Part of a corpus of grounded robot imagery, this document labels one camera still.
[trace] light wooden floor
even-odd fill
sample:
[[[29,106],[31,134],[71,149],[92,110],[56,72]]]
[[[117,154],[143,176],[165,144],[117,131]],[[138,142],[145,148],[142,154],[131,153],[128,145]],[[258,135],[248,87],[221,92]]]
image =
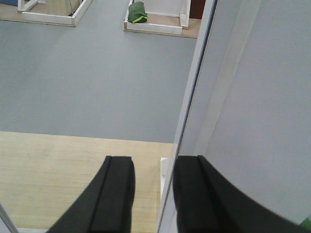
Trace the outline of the light wooden floor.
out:
[[[75,201],[106,155],[131,156],[136,169],[132,232],[155,230],[160,157],[172,144],[0,132],[0,202],[19,228],[48,229]]]

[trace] white edge strip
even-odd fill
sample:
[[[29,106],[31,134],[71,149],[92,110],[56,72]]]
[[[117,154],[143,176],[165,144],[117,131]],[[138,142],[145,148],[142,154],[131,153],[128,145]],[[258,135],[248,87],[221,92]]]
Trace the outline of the white edge strip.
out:
[[[160,183],[161,183],[160,198],[162,197],[165,178],[166,178],[167,170],[169,167],[169,162],[170,162],[170,158],[161,157],[161,163],[160,163]]]
[[[41,13],[23,12],[23,19],[28,21],[39,21],[45,23],[59,23],[65,25],[74,25],[73,17],[70,16],[54,16]]]
[[[168,14],[163,14],[163,13],[158,13],[158,12],[149,12],[146,11],[147,14],[152,14],[152,15],[158,15],[158,16],[167,16],[167,17],[179,17],[179,15],[168,15]]]
[[[128,30],[154,32],[154,33],[169,33],[169,34],[179,34],[182,33],[182,27],[178,26],[168,26],[153,23],[127,23]]]
[[[91,5],[92,2],[93,0],[84,0],[82,4],[78,7],[76,12],[72,16],[73,21],[74,21],[74,26],[78,25],[80,19],[82,18],[82,16],[84,15],[84,13],[86,12],[86,10],[88,9],[88,7]]]

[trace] white panel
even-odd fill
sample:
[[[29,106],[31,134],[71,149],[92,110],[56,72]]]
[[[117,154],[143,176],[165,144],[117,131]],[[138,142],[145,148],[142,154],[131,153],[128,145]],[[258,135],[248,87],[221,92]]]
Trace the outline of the white panel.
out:
[[[146,12],[178,17],[184,12],[185,0],[143,0]]]
[[[311,211],[311,1],[262,2],[206,157],[300,223]]]

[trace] green object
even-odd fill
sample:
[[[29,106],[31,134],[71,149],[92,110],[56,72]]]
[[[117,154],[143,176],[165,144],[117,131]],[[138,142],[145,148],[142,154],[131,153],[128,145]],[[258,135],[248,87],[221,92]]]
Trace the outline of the green object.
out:
[[[128,21],[131,23],[144,23],[148,19],[144,3],[134,2],[128,7]]]
[[[306,218],[301,224],[300,226],[307,228],[309,230],[311,230],[311,220],[309,218]]]

